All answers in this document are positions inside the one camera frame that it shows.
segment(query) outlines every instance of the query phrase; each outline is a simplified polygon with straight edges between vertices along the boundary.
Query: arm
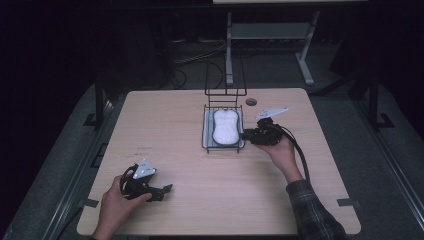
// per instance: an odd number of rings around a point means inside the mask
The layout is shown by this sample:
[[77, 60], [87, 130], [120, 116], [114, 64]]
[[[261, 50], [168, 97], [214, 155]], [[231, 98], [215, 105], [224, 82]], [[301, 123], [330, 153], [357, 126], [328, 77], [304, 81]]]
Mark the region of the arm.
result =
[[115, 177], [111, 188], [103, 194], [99, 222], [92, 238], [97, 240], [111, 239], [131, 212], [143, 202], [149, 200], [152, 194], [143, 194], [132, 200], [127, 200], [119, 189], [121, 176]]
[[324, 208], [311, 184], [303, 179], [290, 140], [283, 137], [275, 146], [256, 146], [268, 153], [287, 180], [286, 191], [290, 196], [300, 238], [347, 239], [343, 226]]

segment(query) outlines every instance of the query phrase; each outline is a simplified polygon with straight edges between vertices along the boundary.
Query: flannel shirt sleeve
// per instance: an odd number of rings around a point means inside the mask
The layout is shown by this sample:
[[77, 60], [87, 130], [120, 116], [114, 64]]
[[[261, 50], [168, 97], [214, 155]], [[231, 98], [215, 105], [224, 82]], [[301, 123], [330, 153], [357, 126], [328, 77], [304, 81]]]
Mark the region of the flannel shirt sleeve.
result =
[[343, 226], [324, 208], [308, 181], [292, 182], [286, 191], [302, 240], [348, 239]]

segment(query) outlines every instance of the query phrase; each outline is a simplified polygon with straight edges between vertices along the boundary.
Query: human hand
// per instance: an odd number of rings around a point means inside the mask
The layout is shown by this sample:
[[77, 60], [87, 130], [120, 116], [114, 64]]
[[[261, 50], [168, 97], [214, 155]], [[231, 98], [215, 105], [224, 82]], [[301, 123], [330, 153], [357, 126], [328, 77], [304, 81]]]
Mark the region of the human hand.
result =
[[92, 235], [94, 239], [111, 239], [133, 210], [152, 197], [146, 193], [132, 200], [124, 198], [119, 189], [120, 179], [121, 176], [115, 177], [110, 189], [103, 194], [99, 222]]
[[283, 136], [274, 146], [255, 146], [270, 156], [275, 166], [284, 174], [287, 183], [303, 179], [296, 164], [293, 143], [287, 137]]

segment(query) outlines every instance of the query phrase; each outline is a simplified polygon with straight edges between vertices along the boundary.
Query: desk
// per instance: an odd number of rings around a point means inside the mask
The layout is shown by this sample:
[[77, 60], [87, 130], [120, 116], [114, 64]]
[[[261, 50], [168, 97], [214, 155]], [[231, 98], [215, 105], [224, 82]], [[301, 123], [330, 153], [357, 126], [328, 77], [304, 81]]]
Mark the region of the desk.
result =
[[[247, 106], [255, 98], [256, 106]], [[312, 105], [303, 89], [248, 89], [239, 97], [245, 128], [256, 126], [265, 108], [287, 106], [274, 122], [290, 129], [304, 151], [312, 186], [323, 205], [345, 227], [360, 231], [349, 198]], [[128, 94], [89, 199], [100, 201], [115, 176], [146, 158], [158, 169], [152, 187], [174, 184], [163, 202], [143, 204], [119, 230], [135, 235], [284, 235], [297, 234], [283, 175], [250, 143], [235, 150], [202, 148], [203, 90], [142, 91]], [[97, 208], [85, 207], [80, 234], [91, 234]]]

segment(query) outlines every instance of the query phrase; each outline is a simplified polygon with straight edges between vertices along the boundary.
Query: wire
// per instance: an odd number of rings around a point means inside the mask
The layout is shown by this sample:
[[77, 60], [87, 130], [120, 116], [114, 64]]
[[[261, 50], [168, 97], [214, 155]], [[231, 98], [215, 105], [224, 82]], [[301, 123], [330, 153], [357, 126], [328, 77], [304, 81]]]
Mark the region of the wire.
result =
[[273, 129], [278, 130], [284, 136], [286, 136], [290, 140], [290, 142], [293, 143], [293, 146], [296, 148], [297, 152], [299, 153], [300, 160], [302, 161], [303, 171], [305, 173], [305, 179], [310, 183], [311, 182], [311, 178], [309, 176], [308, 164], [306, 163], [305, 155], [303, 154], [303, 151], [300, 148], [299, 144], [297, 143], [297, 141], [296, 141], [293, 133], [290, 132], [290, 130], [288, 130], [287, 128], [281, 127], [280, 125], [261, 124], [261, 126], [267, 126], [267, 127], [270, 127], [270, 128], [273, 128]]
[[174, 90], [179, 90], [179, 89], [183, 88], [184, 85], [187, 83], [187, 74], [181, 69], [175, 69], [175, 71], [181, 73], [184, 77], [183, 83], [181, 83], [181, 84], [175, 76], [171, 77], [171, 84], [174, 86]]
[[220, 47], [218, 47], [218, 48], [216, 48], [216, 49], [214, 49], [212, 51], [209, 51], [209, 52], [206, 52], [206, 53], [203, 53], [203, 54], [200, 54], [200, 55], [191, 57], [191, 58], [186, 58], [186, 59], [183, 59], [183, 60], [175, 60], [174, 63], [176, 63], [176, 64], [184, 64], [184, 63], [189, 63], [189, 62], [193, 62], [193, 61], [196, 61], [196, 60], [200, 60], [200, 59], [204, 59], [204, 58], [213, 56], [213, 55], [215, 55], [215, 54], [217, 54], [217, 53], [222, 52], [223, 50], [225, 50], [226, 45], [227, 44], [223, 44]]
[[264, 54], [264, 52], [265, 52], [265, 50], [259, 50], [258, 47], [253, 46], [252, 44], [249, 44], [249, 43], [238, 44], [234, 48], [235, 49], [234, 49], [232, 56], [234, 58], [241, 58], [241, 59], [256, 57], [256, 56]]

